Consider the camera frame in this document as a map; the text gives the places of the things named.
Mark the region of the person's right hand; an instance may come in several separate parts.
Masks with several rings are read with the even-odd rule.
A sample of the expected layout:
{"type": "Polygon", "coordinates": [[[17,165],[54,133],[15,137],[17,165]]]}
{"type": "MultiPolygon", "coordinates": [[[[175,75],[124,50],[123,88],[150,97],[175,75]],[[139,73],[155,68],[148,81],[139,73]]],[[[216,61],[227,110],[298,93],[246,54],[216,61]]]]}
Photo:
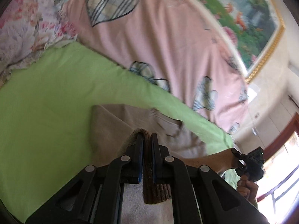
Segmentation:
{"type": "Polygon", "coordinates": [[[258,192],[258,185],[255,182],[249,181],[247,175],[242,175],[237,182],[237,192],[243,196],[252,205],[257,207],[256,195],[258,192]]]}

